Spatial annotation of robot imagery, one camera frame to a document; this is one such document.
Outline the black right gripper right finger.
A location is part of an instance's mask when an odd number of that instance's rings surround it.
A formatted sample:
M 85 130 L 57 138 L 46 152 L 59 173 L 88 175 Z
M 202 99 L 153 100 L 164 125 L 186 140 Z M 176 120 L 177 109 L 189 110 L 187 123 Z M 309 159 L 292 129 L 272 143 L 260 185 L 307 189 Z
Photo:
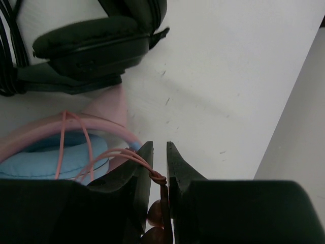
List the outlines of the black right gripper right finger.
M 289 180 L 211 180 L 167 143 L 175 243 L 322 243 L 306 191 Z

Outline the pink and blue cat-ear headphones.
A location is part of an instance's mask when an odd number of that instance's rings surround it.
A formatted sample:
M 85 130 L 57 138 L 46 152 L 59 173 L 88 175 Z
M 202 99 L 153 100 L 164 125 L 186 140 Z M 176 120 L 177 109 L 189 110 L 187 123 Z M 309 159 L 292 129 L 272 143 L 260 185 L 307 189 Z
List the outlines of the pink and blue cat-ear headphones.
M 84 186 L 127 161 L 151 179 L 146 230 L 154 243 L 172 243 L 167 180 L 152 168 L 153 144 L 126 127 L 126 100 L 116 85 L 81 113 L 63 111 L 30 122 L 1 139 L 1 180 L 72 180 Z

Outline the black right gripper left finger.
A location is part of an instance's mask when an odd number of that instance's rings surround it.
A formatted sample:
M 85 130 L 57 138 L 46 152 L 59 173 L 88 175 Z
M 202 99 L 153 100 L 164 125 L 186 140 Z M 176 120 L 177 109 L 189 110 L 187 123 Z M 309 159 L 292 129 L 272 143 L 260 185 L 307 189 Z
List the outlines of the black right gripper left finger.
M 1 243 L 154 243 L 146 230 L 151 179 L 127 161 L 87 186 L 1 180 Z

